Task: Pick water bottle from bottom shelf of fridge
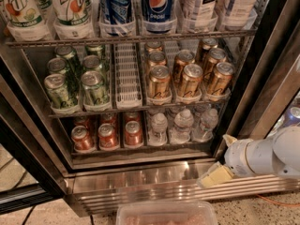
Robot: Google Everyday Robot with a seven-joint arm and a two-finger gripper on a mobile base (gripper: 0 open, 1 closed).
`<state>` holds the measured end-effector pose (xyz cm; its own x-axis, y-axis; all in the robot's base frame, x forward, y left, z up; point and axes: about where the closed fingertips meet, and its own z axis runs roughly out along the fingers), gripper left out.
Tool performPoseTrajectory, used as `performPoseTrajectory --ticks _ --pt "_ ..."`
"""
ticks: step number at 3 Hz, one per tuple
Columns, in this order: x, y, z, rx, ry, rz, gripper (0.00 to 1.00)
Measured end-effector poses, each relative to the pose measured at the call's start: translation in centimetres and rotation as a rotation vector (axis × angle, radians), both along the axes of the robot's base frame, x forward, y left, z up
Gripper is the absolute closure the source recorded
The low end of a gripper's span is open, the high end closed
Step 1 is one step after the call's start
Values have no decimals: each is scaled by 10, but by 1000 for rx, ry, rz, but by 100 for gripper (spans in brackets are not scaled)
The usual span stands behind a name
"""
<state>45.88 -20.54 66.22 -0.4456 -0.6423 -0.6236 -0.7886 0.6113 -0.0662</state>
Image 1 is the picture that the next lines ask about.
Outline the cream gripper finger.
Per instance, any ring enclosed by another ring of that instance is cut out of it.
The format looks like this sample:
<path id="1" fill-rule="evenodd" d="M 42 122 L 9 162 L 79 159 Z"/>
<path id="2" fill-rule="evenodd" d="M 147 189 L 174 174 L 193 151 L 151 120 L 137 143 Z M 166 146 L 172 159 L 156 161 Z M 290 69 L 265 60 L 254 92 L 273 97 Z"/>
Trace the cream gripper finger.
<path id="1" fill-rule="evenodd" d="M 234 174 L 225 165 L 220 162 L 214 163 L 207 172 L 197 179 L 197 185 L 200 188 L 211 188 L 216 185 L 224 184 L 233 180 Z"/>
<path id="2" fill-rule="evenodd" d="M 228 135 L 228 134 L 223 135 L 223 140 L 225 141 L 227 146 L 231 146 L 233 143 L 235 143 L 237 141 L 236 138 L 234 138 L 233 136 Z"/>

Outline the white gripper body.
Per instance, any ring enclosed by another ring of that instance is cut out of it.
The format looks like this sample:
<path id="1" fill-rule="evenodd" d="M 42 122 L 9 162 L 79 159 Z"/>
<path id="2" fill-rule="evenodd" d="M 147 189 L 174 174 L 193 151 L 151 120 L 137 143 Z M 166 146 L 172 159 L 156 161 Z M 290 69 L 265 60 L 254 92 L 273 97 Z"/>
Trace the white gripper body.
<path id="1" fill-rule="evenodd" d="M 276 171 L 272 140 L 237 140 L 228 146 L 225 165 L 238 177 L 272 174 Z"/>

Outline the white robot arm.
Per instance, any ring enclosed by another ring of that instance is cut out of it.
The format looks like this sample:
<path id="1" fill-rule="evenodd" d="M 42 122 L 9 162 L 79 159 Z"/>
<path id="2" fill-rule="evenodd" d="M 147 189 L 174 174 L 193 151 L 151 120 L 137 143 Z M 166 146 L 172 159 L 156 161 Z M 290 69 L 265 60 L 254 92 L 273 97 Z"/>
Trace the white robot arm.
<path id="1" fill-rule="evenodd" d="M 211 188 L 235 177 L 272 174 L 277 177 L 300 178 L 300 127 L 285 127 L 262 140 L 237 140 L 223 136 L 228 149 L 225 163 L 214 163 L 197 180 L 200 188 Z"/>

